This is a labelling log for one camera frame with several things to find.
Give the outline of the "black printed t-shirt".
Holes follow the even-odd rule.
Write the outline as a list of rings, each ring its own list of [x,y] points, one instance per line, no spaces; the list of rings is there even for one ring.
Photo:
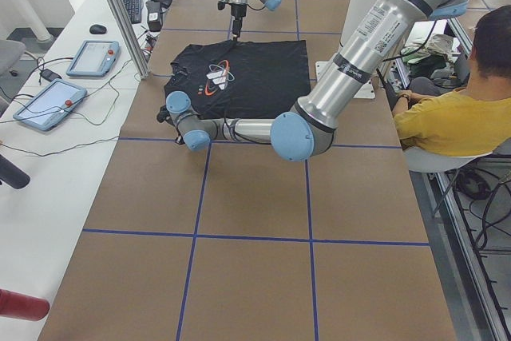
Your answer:
[[[202,119],[272,119],[311,91],[304,40],[189,45],[171,67],[165,94],[185,92]]]

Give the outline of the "black box with label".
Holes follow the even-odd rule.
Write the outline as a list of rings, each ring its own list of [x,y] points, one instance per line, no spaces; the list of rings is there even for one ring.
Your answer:
[[[147,1],[147,25],[151,32],[159,32],[163,26],[162,9],[159,2]]]

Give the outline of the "far teach pendant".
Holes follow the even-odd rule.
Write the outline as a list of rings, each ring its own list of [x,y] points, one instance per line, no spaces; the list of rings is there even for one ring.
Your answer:
[[[85,40],[73,57],[66,75],[69,77],[104,77],[117,60],[118,41]]]

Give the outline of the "teach pendant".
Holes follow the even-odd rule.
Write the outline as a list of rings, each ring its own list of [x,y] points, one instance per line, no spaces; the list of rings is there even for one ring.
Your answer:
[[[45,132],[59,125],[88,95],[86,88],[55,79],[26,102],[13,119]]]
[[[117,60],[118,41],[85,40],[73,57],[66,75],[69,77],[104,77]]]

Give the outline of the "black keyboard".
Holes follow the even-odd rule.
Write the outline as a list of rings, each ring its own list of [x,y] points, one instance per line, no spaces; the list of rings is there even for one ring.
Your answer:
[[[142,1],[143,0],[122,0],[129,20],[132,24],[138,24],[142,19]]]

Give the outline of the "black computer mouse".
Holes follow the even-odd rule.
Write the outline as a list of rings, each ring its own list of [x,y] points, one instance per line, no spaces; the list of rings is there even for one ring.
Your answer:
[[[89,28],[89,32],[93,35],[106,34],[107,31],[108,31],[107,27],[100,24],[93,24]]]

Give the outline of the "near teach pendant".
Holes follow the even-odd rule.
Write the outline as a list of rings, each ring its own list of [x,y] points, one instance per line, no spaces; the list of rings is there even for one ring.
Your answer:
[[[88,95],[86,88],[55,79],[26,102],[13,119],[45,132],[59,125]]]

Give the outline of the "white chair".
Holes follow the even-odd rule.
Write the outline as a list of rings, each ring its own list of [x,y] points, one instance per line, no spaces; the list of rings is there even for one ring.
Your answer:
[[[482,153],[467,157],[450,157],[428,152],[419,147],[410,147],[403,151],[408,169],[413,172],[445,172],[452,169],[459,169],[469,162],[491,154]]]

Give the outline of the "red bottle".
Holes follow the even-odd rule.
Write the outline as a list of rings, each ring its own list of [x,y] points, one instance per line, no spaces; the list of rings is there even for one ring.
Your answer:
[[[1,290],[1,316],[13,319],[38,321],[46,317],[50,303],[46,299]]]

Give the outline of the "person in yellow shirt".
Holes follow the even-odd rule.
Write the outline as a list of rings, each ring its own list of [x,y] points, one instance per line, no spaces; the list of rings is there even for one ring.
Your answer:
[[[465,157],[490,153],[510,138],[510,6],[475,27],[466,86],[439,96],[411,89],[392,109],[404,149]]]

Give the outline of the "aluminium frame post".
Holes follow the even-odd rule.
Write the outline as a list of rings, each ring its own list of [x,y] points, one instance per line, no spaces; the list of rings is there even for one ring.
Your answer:
[[[149,75],[149,68],[122,0],[106,0],[119,27],[130,57],[141,79]]]

